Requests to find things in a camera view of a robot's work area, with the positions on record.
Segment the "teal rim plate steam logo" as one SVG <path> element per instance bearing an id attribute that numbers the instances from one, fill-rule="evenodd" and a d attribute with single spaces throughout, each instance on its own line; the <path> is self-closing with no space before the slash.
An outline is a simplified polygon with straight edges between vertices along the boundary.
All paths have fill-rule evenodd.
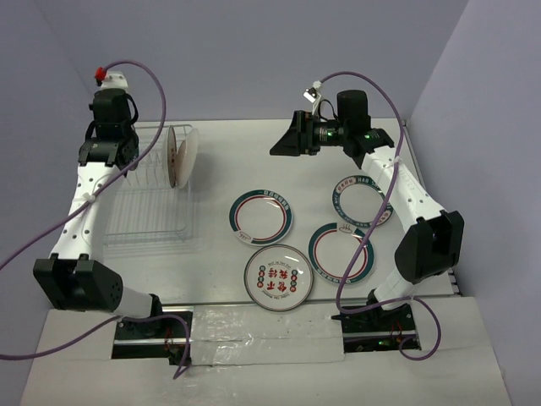
<path id="1" fill-rule="evenodd" d="M 177 158 L 178 148 L 177 148 L 177 137 L 175 128 L 170 126 L 167 130 L 167 137 L 164 141 L 164 172 L 167 175 L 167 180 L 171 188 L 176 186 L 176 173 L 175 173 L 175 162 Z"/>

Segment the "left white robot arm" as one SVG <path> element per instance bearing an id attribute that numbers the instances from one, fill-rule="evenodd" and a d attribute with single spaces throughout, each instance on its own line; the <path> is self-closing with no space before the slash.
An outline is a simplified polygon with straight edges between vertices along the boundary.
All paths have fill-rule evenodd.
<path id="1" fill-rule="evenodd" d="M 128 288 L 103 263 L 120 179 L 139 157 L 134 130 L 139 115 L 131 95 L 113 88 L 97 91 L 90 110 L 93 119 L 79 149 L 69 220 L 48 258 L 36 260 L 33 274 L 55 309 L 135 318 L 140 332 L 155 337 L 166 325 L 158 297 Z"/>

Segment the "orange sunburst plate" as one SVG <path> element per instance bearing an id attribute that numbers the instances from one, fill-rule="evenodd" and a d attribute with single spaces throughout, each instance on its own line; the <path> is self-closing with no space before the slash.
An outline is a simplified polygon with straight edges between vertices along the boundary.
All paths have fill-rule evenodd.
<path id="1" fill-rule="evenodd" d="M 199 148 L 199 131 L 191 129 L 178 147 L 174 163 L 176 186 L 183 188 L 187 185 L 194 169 Z"/>

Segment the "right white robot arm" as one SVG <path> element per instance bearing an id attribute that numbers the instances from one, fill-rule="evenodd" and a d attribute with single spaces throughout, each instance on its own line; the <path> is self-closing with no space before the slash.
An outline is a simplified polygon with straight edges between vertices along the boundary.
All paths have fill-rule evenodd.
<path id="1" fill-rule="evenodd" d="M 364 91 L 341 91 L 337 116 L 325 121 L 318 112 L 297 110 L 286 133 L 270 149 L 272 156 L 316 155 L 323 146 L 340 146 L 366 173 L 390 202 L 405 235 L 394 254 L 395 267 L 370 293 L 369 324 L 384 331 L 395 323 L 396 308 L 413 295 L 421 282 L 447 272 L 457 264 L 462 247 L 464 219 L 446 211 L 407 166 L 401 162 L 391 137 L 371 125 Z"/>

